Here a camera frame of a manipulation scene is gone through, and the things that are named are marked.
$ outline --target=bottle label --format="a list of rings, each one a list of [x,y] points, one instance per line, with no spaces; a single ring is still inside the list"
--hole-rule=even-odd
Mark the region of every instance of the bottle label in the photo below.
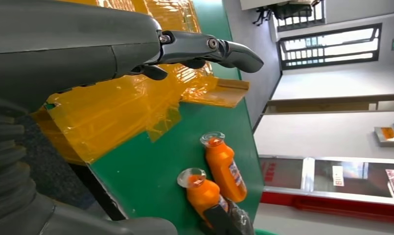
[[[223,196],[220,195],[220,200],[218,201],[218,204],[226,211],[229,212],[229,204],[227,203],[226,200],[224,200]]]
[[[243,182],[243,179],[241,178],[240,171],[238,170],[234,161],[229,166],[229,169],[230,169],[230,172],[232,173],[232,176],[234,177],[234,181],[235,181],[236,185],[239,186]]]

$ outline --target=window frame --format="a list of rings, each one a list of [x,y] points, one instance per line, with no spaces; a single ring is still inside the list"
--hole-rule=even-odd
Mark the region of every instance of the window frame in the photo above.
[[[301,28],[308,28],[308,27],[313,27],[313,26],[318,26],[318,25],[323,25],[326,24],[326,14],[325,14],[325,1],[321,1],[321,11],[322,11],[322,19],[317,20],[316,19],[316,7],[313,6],[313,16],[314,20],[310,21],[309,19],[306,19],[305,22],[301,22],[301,13],[298,12],[298,16],[293,16],[292,18],[292,24],[287,25],[287,19],[285,19],[285,25],[280,25],[279,20],[277,20],[277,30],[278,32],[285,32],[289,30],[294,30],[294,29],[301,29]],[[299,22],[298,23],[293,23],[294,18],[298,18]]]
[[[380,54],[381,40],[382,40],[382,38],[381,38],[382,25],[383,25],[382,23],[376,23],[376,24],[362,25],[362,26],[357,26],[357,27],[343,28],[343,29],[337,29],[337,30],[330,30],[330,31],[323,31],[323,32],[318,32],[318,33],[310,33],[310,34],[303,34],[303,35],[281,38],[278,42],[278,53],[279,53],[279,58],[280,58],[281,69],[282,70],[296,70],[296,69],[315,68],[315,67],[331,66],[331,65],[344,65],[344,64],[378,61],[379,54]],[[305,38],[310,38],[310,37],[327,36],[327,35],[331,35],[331,34],[344,33],[344,32],[350,32],[350,31],[356,31],[356,30],[362,30],[362,29],[370,29],[370,28],[373,28],[374,31],[369,39],[356,40],[356,41],[343,43],[343,44],[337,44],[337,45],[317,46],[317,47],[294,49],[294,50],[286,50],[286,46],[285,46],[285,42],[290,41],[290,40],[300,40],[300,39],[305,39]],[[325,49],[328,47],[336,47],[336,46],[343,46],[343,45],[353,45],[353,44],[359,44],[359,43],[365,43],[365,42],[372,42],[376,38],[375,35],[377,32],[377,29],[379,30],[378,37],[377,37],[378,38],[377,50],[354,52],[354,53],[348,53],[348,54],[327,55],[327,56],[325,56],[325,54],[324,54],[323,56],[313,57],[312,60],[315,60],[315,59],[317,59],[317,60],[324,59],[325,60],[328,58],[359,55],[359,54],[364,54],[364,53],[373,53],[372,58],[341,60],[341,61],[332,61],[332,62],[325,62],[324,61],[324,62],[320,62],[320,63],[302,64],[302,65],[294,65],[294,66],[288,66],[288,65],[286,65],[286,63],[298,61],[300,59],[282,60],[282,54],[281,54],[282,51],[283,51],[283,53],[288,53],[288,52],[295,52],[296,53],[297,51],[304,51],[304,50],[309,50],[309,49],[320,49],[320,48]]]

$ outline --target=robotic finger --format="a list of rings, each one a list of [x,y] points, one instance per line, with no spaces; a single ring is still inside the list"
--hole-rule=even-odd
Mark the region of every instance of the robotic finger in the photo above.
[[[160,41],[161,56],[156,64],[181,63],[189,68],[198,69],[208,60],[226,68],[238,68],[248,73],[259,71],[264,64],[248,47],[211,35],[165,31],[160,36]]]

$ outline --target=red panel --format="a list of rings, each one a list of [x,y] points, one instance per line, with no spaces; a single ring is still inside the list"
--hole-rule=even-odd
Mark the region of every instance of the red panel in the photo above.
[[[264,192],[262,203],[291,206],[302,211],[321,212],[378,221],[394,222],[394,206],[349,200]]]

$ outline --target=green table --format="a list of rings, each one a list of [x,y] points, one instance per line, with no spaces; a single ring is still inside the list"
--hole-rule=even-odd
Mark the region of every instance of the green table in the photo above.
[[[203,33],[232,40],[221,0],[194,0]],[[216,76],[239,79],[236,69],[213,65]],[[142,133],[91,165],[91,170],[130,218],[155,216],[168,219],[180,235],[200,235],[200,218],[176,183],[189,167],[208,173],[199,138],[221,131],[235,150],[235,161],[248,188],[240,203],[251,219],[260,201],[263,180],[245,101],[235,109],[181,104],[182,120],[156,143]]]

